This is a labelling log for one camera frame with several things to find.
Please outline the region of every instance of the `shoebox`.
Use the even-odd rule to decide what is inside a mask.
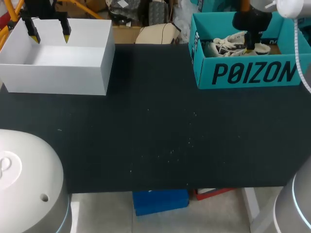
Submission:
[[[34,19],[36,43],[20,20],[0,51],[9,92],[106,95],[115,43],[111,20],[69,18],[68,42],[57,19]]]
[[[232,11],[232,7],[237,1],[234,0],[190,0],[198,5],[199,12],[223,12]]]
[[[189,195],[185,189],[139,191],[133,192],[133,203],[136,216],[141,216],[187,207]]]
[[[281,54],[205,57],[203,48],[214,38],[239,32],[232,26],[234,12],[192,15],[189,51],[199,89],[299,85],[294,55],[294,23],[273,12],[261,42],[278,46]],[[298,32],[300,63],[305,73],[311,62],[311,48]]]

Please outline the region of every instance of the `yellow cable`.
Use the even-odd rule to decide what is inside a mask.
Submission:
[[[8,35],[9,35],[9,33],[6,33],[6,34],[4,34],[3,37],[0,39],[0,51],[1,51],[1,49],[2,49],[2,47],[3,47],[3,45],[4,45],[4,43],[5,43],[6,38],[8,37]]]
[[[14,7],[11,3],[11,0],[4,0],[5,6],[8,9],[8,12],[10,14],[10,17],[12,19],[13,22],[17,22],[18,21],[18,17],[17,14],[15,13]]]

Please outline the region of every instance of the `black table surface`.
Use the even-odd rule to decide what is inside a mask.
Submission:
[[[187,46],[116,45],[107,96],[0,93],[69,192],[285,185],[311,154],[303,86],[199,90]]]

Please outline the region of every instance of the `floor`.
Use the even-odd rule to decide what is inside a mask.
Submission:
[[[280,188],[259,188],[259,205]],[[132,193],[75,194],[71,233],[249,233],[239,189],[197,201],[187,208],[146,216],[135,215]]]

